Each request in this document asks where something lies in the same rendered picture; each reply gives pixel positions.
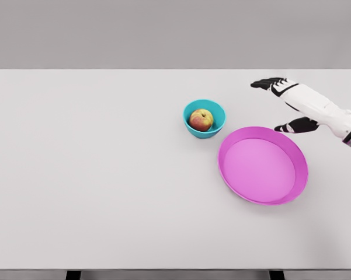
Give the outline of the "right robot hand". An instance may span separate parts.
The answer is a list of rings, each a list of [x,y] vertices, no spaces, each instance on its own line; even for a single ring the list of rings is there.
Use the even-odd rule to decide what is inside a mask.
[[[287,78],[267,78],[251,83],[252,88],[260,88],[273,93],[288,106],[304,116],[274,128],[278,132],[292,134],[315,131],[320,125],[332,128],[334,123],[332,102],[305,84]]]

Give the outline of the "red yellow apple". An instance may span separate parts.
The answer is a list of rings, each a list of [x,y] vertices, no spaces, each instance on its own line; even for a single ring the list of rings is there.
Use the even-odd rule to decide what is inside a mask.
[[[210,111],[200,108],[191,113],[189,117],[189,125],[201,132],[208,131],[213,125],[214,118]]]

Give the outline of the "pink plate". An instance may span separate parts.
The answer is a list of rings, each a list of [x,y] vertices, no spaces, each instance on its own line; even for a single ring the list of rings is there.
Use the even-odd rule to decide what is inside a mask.
[[[260,205],[293,201],[304,191],[309,176],[306,158],[296,143],[265,127],[244,127],[226,136],[217,164],[231,191]]]

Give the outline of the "blue bowl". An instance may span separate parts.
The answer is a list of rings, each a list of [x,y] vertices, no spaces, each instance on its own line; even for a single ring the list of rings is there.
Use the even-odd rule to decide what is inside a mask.
[[[206,132],[193,129],[189,125],[189,117],[197,109],[206,109],[211,112],[214,118],[213,125]],[[215,136],[223,128],[226,122],[225,110],[216,102],[209,99],[198,99],[190,102],[183,111],[183,122],[187,130],[196,138],[207,139]]]

